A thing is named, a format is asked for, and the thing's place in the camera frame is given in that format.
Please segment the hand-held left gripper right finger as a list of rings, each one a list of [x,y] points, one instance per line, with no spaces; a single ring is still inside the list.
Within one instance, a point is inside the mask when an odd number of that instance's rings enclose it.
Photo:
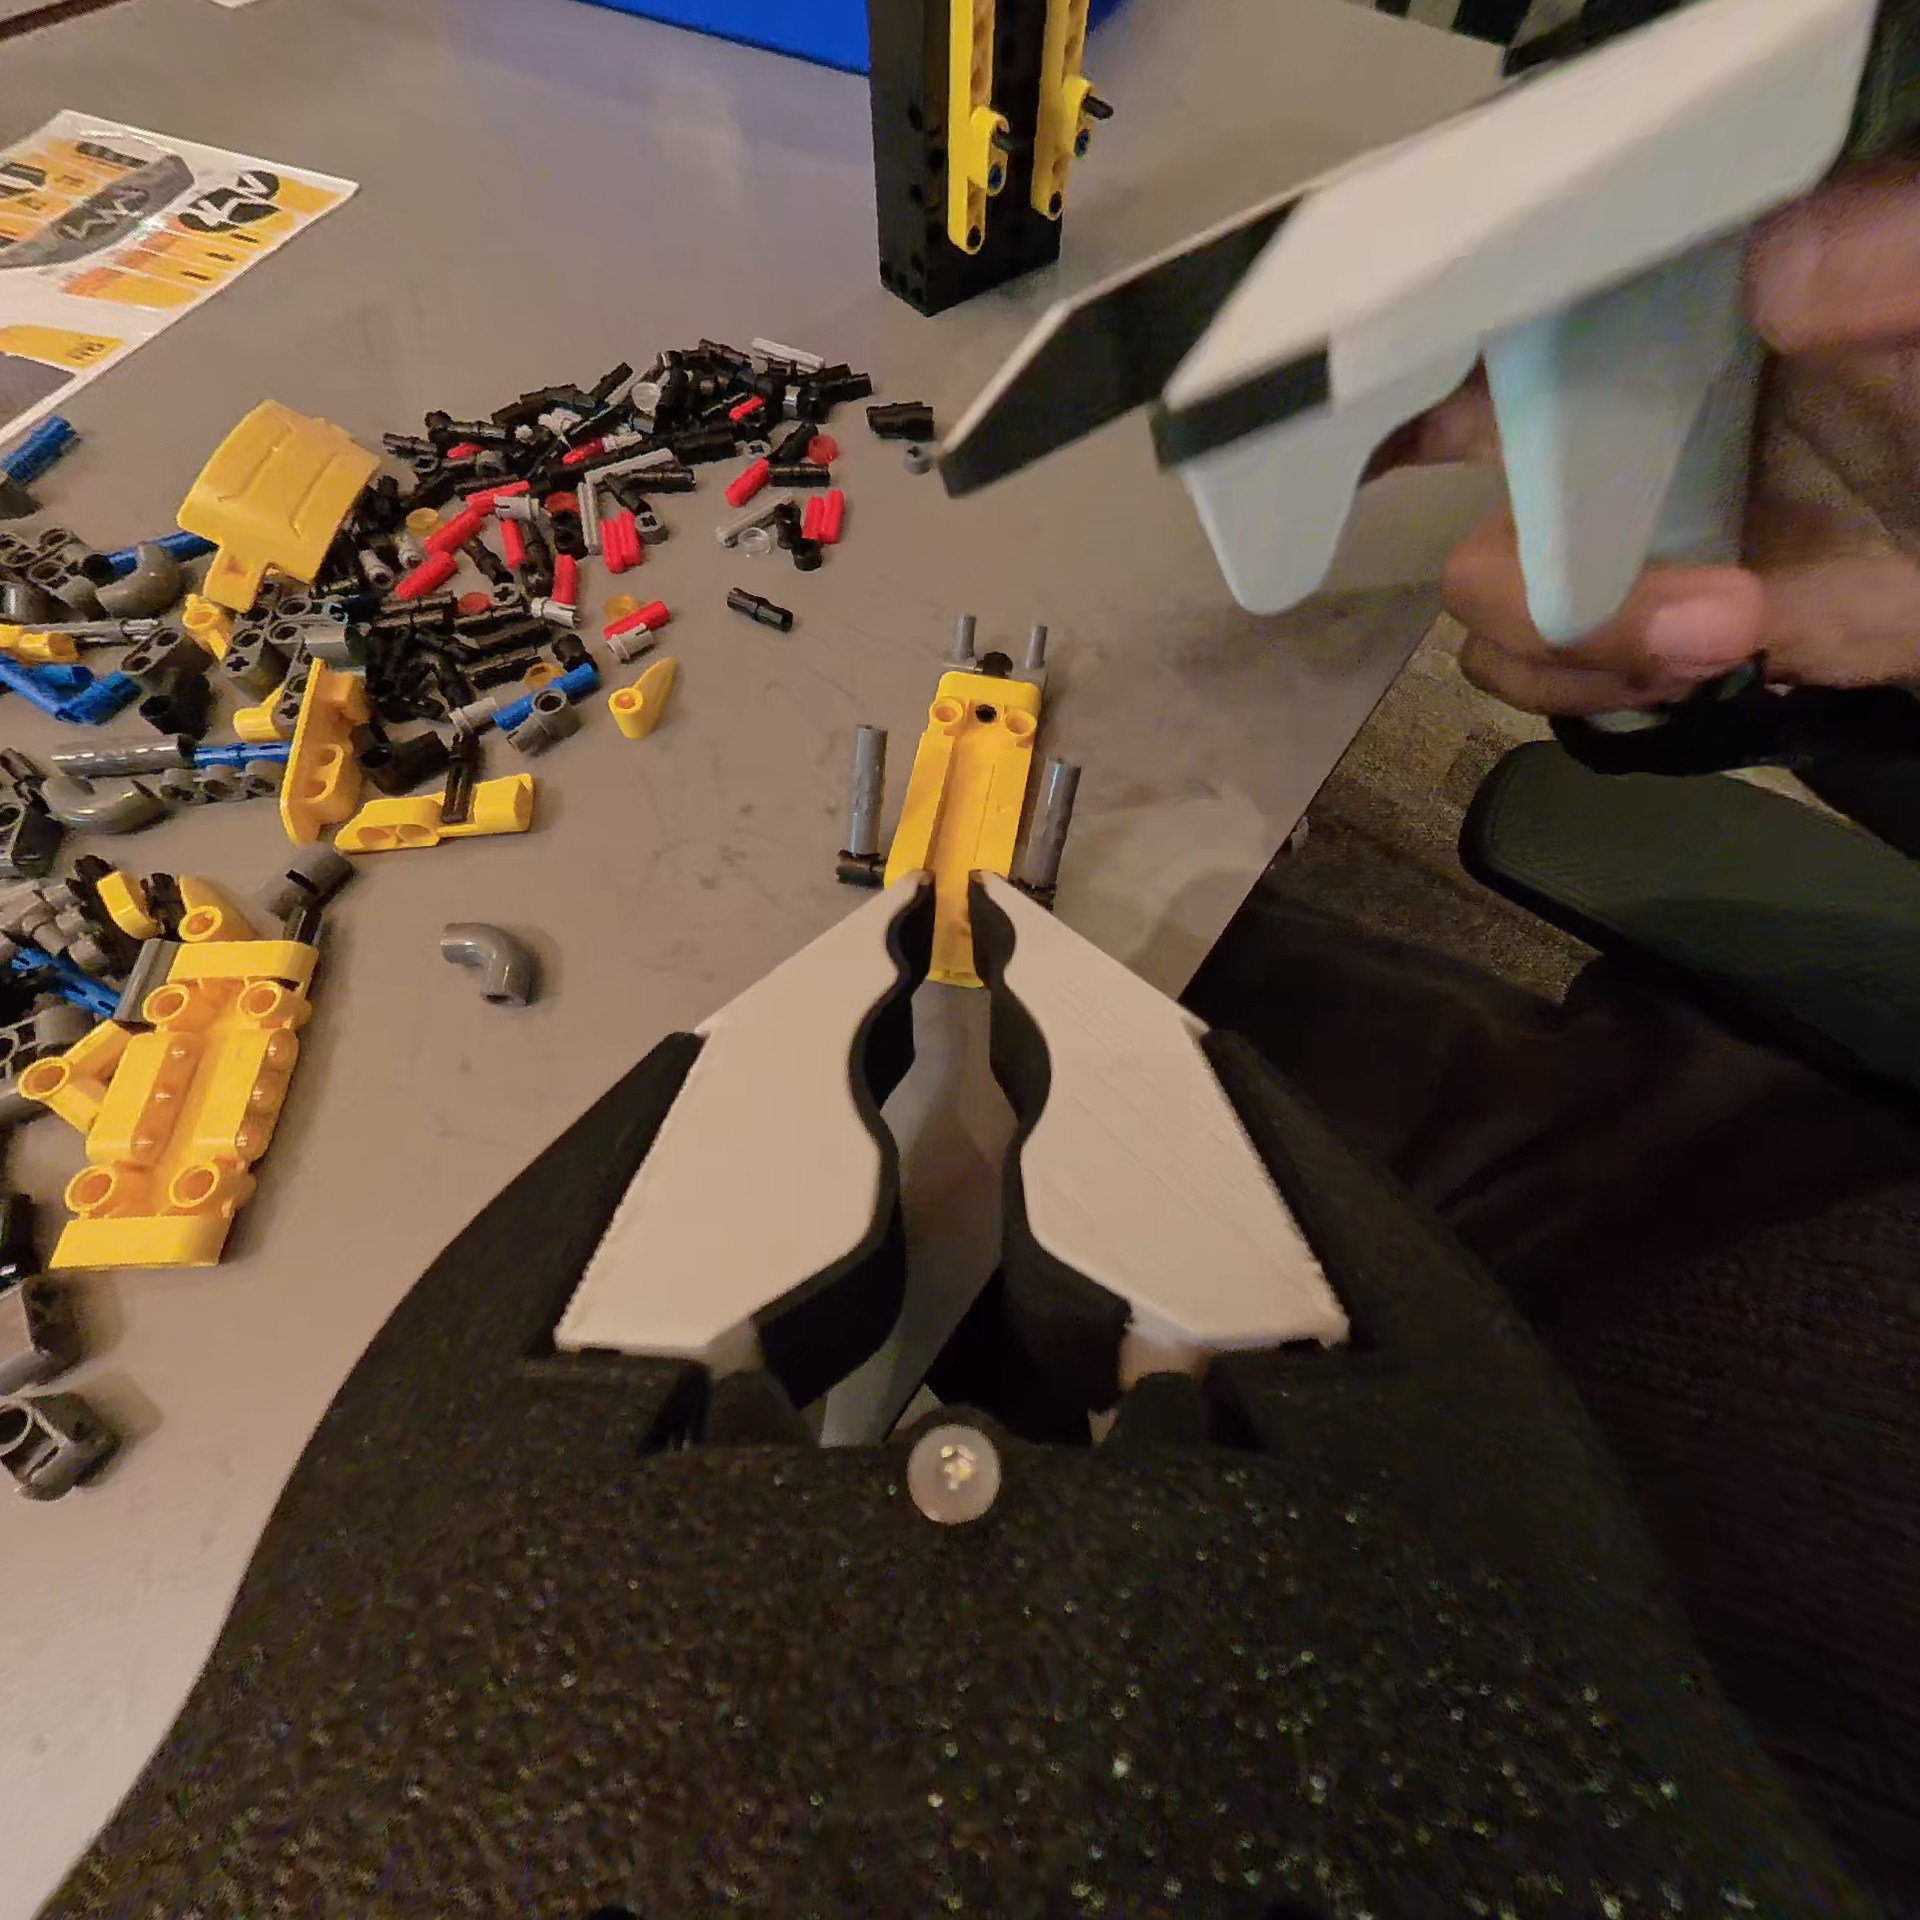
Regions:
[[[1014,1115],[988,1319],[1010,1387],[1109,1412],[1150,1374],[1347,1345],[1216,1032],[999,876],[974,879],[974,960]]]

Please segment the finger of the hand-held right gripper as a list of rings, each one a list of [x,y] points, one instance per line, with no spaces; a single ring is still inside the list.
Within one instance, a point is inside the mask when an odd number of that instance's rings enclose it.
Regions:
[[[1798,197],[1843,151],[1878,15],[1685,8],[1313,181],[1168,379],[1162,466],[1379,409],[1369,450],[1502,333]]]
[[[1372,397],[1337,392],[1331,320],[1319,307],[1357,269],[1412,262],[1382,217],[1334,214],[1388,161],[1483,113],[1482,100],[1435,129],[1337,166],[1178,246],[1060,302],[948,435],[940,474],[969,497],[1152,411],[1164,469],[1194,498],[1354,498],[1398,467],[1472,466],[1476,447],[1440,424],[1486,427],[1475,378],[1419,397],[1427,372]]]

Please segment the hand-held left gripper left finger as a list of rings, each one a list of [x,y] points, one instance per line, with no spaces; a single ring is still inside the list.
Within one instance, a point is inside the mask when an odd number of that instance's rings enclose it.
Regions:
[[[874,1358],[906,1279],[883,1105],[917,1058],[924,876],[688,1035],[686,1069],[556,1326],[566,1355],[760,1372],[808,1407]]]

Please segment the grey elbow pipe piece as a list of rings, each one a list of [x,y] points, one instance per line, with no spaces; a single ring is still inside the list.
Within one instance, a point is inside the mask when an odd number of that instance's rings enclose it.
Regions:
[[[542,954],[508,927],[482,920],[447,923],[439,956],[471,974],[477,995],[492,1006],[522,1012],[542,995]]]

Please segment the person's right hand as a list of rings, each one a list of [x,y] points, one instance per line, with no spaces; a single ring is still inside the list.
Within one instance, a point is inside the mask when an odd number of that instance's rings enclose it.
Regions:
[[[1552,649],[1499,506],[1444,568],[1476,688],[1558,719],[1665,708],[1748,659],[1786,685],[1916,685],[1916,151],[1775,214],[1748,303],[1770,361],[1741,563],[1654,566],[1595,636]]]

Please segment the black yellow toy brick assembly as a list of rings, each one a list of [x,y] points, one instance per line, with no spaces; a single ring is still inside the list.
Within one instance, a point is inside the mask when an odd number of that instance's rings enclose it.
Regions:
[[[1061,257],[1076,164],[1114,106],[1092,2],[870,2],[879,281],[937,318]]]

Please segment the person's dark trousers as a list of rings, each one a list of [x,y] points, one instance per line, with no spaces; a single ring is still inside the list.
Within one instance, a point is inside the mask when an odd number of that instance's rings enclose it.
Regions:
[[[1627,960],[1559,998],[1252,898],[1187,988],[1461,1235],[1763,1215],[1916,1177],[1916,1121]]]

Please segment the blue plastic storage bin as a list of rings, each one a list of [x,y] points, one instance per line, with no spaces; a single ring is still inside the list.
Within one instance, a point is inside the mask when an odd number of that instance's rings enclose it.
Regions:
[[[871,72],[866,2],[593,2],[593,8],[840,73]]]

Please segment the yellow curved toy panel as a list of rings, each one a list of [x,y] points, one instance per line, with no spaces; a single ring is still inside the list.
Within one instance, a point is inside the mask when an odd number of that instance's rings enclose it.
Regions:
[[[382,798],[367,803],[336,834],[336,849],[349,857],[426,852],[452,841],[522,836],[533,828],[539,780],[529,773],[479,780],[467,812],[447,818],[444,796]]]

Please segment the dark grey toy connector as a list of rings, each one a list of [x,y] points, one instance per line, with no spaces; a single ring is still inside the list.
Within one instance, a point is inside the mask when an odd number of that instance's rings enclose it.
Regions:
[[[83,1363],[83,1330],[62,1285],[26,1276],[2,1292],[2,1399],[31,1393]]]
[[[254,891],[262,923],[272,923],[278,939],[314,944],[324,930],[325,909],[352,879],[355,862],[336,844],[305,844]]]
[[[2,1400],[2,1467],[26,1501],[60,1501],[95,1478],[124,1433],[83,1393]]]

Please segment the blue toy axle pin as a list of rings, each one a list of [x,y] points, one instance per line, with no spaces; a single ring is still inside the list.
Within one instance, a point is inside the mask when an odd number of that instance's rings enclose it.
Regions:
[[[494,726],[507,735],[524,729],[533,719],[554,719],[562,708],[577,708],[590,694],[599,690],[600,683],[599,664],[586,659],[499,708],[494,713]]]

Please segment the large yellow toy shell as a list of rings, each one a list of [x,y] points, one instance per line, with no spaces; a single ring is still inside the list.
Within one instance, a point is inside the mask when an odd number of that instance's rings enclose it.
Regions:
[[[102,1021],[21,1076],[21,1097],[83,1140],[50,1272],[222,1262],[299,1069],[317,968],[312,939],[184,944],[141,1027]]]

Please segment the pile of yellow toy bricks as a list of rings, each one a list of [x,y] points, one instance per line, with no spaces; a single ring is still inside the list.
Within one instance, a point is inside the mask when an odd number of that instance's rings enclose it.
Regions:
[[[159,876],[158,933],[109,907],[109,867],[72,841],[143,834],[174,809],[275,803],[314,663],[349,668],[336,599],[269,577],[245,614],[203,593],[215,545],[178,530],[126,566],[45,526],[5,536],[5,708],[82,735],[57,764],[5,739],[5,1069],[143,993],[138,963],[193,920]]]

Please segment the large yellow toy hood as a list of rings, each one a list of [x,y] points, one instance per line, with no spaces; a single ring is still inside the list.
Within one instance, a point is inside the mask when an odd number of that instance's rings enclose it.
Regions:
[[[314,586],[372,481],[380,453],[343,427],[275,401],[219,443],[178,507],[178,526],[215,545],[203,593],[245,614],[269,577]]]

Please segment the yellow printed sticker sheet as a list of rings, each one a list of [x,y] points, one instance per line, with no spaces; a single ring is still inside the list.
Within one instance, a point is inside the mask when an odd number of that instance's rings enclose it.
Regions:
[[[5,447],[355,194],[77,109],[5,145]]]

